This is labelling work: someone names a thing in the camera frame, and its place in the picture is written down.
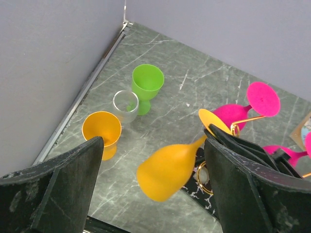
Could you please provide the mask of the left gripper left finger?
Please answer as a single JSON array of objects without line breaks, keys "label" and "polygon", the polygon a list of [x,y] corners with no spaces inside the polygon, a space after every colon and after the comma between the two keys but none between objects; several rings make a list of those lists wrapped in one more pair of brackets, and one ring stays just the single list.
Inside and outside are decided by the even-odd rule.
[{"label": "left gripper left finger", "polygon": [[99,172],[104,141],[94,137],[0,179],[2,233],[81,233]]}]

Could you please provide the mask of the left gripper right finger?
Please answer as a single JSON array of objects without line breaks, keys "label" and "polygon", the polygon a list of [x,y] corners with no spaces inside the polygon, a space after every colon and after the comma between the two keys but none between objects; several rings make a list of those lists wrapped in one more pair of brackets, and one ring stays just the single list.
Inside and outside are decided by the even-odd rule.
[{"label": "left gripper right finger", "polygon": [[311,183],[284,156],[210,125],[205,161],[225,233],[308,233]]}]

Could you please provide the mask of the orange wine glass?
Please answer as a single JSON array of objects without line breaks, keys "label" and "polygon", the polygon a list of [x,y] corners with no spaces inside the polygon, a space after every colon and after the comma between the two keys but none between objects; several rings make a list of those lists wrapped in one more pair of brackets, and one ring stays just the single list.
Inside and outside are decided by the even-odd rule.
[{"label": "orange wine glass", "polygon": [[191,144],[162,147],[138,166],[136,177],[143,193],[158,202],[168,200],[190,179],[198,148],[207,139],[203,135]]},{"label": "orange wine glass", "polygon": [[82,135],[85,140],[90,140],[96,136],[103,138],[103,161],[107,161],[115,155],[121,130],[119,119],[114,114],[106,111],[90,114],[82,124]]}]

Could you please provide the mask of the clear wine glass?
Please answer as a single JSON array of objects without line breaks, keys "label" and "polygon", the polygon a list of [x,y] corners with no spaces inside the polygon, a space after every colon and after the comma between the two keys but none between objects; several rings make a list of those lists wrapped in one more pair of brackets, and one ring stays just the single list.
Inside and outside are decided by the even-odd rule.
[{"label": "clear wine glass", "polygon": [[129,90],[118,91],[112,100],[113,114],[122,124],[130,123],[138,115],[139,100],[137,95]]}]

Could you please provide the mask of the green wine glass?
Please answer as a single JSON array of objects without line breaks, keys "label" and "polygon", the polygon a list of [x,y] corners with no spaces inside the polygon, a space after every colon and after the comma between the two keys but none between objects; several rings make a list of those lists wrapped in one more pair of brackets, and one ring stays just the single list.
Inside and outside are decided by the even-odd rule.
[{"label": "green wine glass", "polygon": [[163,72],[151,64],[142,64],[133,70],[132,91],[139,100],[139,116],[143,116],[150,111],[150,100],[158,94],[164,84],[164,80]]}]

